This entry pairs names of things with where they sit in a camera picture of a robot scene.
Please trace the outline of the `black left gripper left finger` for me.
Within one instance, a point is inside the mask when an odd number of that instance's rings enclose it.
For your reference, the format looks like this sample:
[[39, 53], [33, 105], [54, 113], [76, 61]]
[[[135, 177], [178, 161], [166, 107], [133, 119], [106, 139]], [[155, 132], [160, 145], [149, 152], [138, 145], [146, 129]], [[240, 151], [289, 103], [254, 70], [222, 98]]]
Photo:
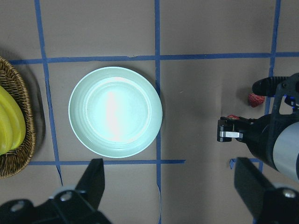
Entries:
[[105, 189], [103, 159], [92, 159], [75, 187], [80, 215], [98, 210]]

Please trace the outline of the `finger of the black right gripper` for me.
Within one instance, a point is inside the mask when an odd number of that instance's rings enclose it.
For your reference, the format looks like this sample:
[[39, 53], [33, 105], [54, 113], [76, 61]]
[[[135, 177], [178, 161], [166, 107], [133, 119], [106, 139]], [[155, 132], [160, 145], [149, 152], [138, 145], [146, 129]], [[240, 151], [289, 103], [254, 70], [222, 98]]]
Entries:
[[235, 118], [221, 117], [217, 123], [217, 141], [231, 142], [232, 139], [242, 140], [243, 134], [237, 130], [239, 120]]

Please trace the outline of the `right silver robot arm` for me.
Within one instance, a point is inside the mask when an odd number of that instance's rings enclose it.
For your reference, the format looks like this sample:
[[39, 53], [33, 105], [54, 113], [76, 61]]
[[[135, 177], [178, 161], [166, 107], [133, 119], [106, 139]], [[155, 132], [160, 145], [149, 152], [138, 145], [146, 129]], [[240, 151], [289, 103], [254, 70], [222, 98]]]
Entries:
[[299, 75], [256, 81], [252, 91], [273, 97], [270, 114], [258, 119], [220, 117], [217, 141], [236, 139], [251, 154], [288, 178], [299, 180]]

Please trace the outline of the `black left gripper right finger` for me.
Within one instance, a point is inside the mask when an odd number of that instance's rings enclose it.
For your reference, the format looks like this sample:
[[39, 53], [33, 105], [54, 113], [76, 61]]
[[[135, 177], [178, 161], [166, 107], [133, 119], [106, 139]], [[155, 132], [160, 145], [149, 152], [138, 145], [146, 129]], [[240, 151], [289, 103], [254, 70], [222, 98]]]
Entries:
[[279, 189], [248, 158], [236, 159], [234, 186], [254, 219], [279, 219]]

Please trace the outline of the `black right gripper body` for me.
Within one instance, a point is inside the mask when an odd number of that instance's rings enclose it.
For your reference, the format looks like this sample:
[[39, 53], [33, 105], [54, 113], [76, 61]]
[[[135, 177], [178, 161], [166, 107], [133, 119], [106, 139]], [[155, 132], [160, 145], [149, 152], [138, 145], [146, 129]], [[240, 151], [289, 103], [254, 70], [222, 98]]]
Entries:
[[265, 163], [273, 163], [273, 149], [278, 136], [291, 124], [299, 121], [299, 75], [268, 77], [256, 81], [252, 91], [258, 96], [274, 97], [270, 114], [259, 119], [248, 119], [248, 125], [235, 125], [243, 134], [240, 142]]

